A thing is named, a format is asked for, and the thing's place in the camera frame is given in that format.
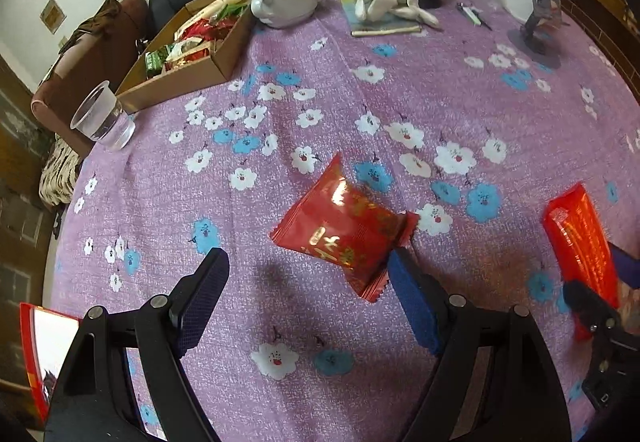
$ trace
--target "metal bolt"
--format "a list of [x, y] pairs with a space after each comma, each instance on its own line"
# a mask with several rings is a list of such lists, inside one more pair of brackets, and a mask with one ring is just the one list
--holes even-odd
[[466, 305], [466, 298], [461, 296], [460, 294], [451, 294], [449, 296], [449, 303], [451, 303], [454, 307], [462, 308]]
[[89, 309], [87, 315], [89, 319], [98, 319], [102, 315], [102, 307], [100, 305]]
[[527, 317], [529, 315], [529, 309], [524, 305], [516, 305], [513, 307], [513, 311], [520, 317]]
[[167, 304], [168, 301], [169, 299], [167, 298], [167, 296], [165, 296], [164, 294], [159, 294], [151, 298], [151, 306], [153, 308], [162, 308]]

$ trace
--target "purple tablecloth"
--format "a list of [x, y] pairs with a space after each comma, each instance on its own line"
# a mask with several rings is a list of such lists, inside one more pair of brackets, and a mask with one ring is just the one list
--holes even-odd
[[639, 254], [640, 110], [567, 17], [551, 71], [514, 50], [507, 13], [484, 13], [490, 32], [454, 2], [435, 11], [443, 32], [353, 38], [339, 1], [321, 0], [295, 28], [258, 26], [234, 82], [139, 112], [123, 150], [96, 146], [82, 166], [53, 307], [137, 308], [219, 245], [231, 275], [182, 362], [222, 440], [395, 440], [434, 359], [393, 288], [369, 304], [338, 266], [268, 238], [340, 151], [351, 181], [420, 213], [413, 248], [448, 292], [530, 307], [583, 430], [590, 345], [572, 339], [540, 218], [583, 181], [608, 237]]

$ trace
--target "orange-red snack package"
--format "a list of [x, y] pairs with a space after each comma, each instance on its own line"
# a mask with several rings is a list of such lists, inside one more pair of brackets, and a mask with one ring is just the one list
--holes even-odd
[[[542, 225], [554, 248], [564, 281], [578, 279], [618, 308], [618, 276], [598, 215], [582, 184], [551, 200]], [[575, 321], [575, 339], [591, 334]]]
[[418, 218], [373, 203], [344, 177], [337, 154], [270, 238], [280, 247], [340, 265], [356, 294], [374, 303], [388, 282], [389, 252], [408, 242]]

